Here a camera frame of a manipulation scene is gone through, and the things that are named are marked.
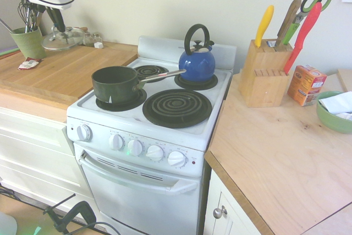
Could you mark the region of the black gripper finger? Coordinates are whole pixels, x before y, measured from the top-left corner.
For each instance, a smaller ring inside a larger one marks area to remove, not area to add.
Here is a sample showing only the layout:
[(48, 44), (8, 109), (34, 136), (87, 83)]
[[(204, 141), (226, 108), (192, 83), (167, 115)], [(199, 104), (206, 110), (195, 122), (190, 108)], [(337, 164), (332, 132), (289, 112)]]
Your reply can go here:
[(64, 25), (64, 20), (63, 20), (61, 11), (59, 9), (54, 8), (53, 15), (56, 21), (55, 24), (57, 26), (58, 31), (65, 32), (65, 25)]
[(61, 12), (59, 9), (56, 8), (51, 8), (51, 7), (46, 7), (46, 11), (51, 18), (51, 20), (54, 23), (54, 26), (57, 28), (57, 30), (62, 29), (62, 16)]

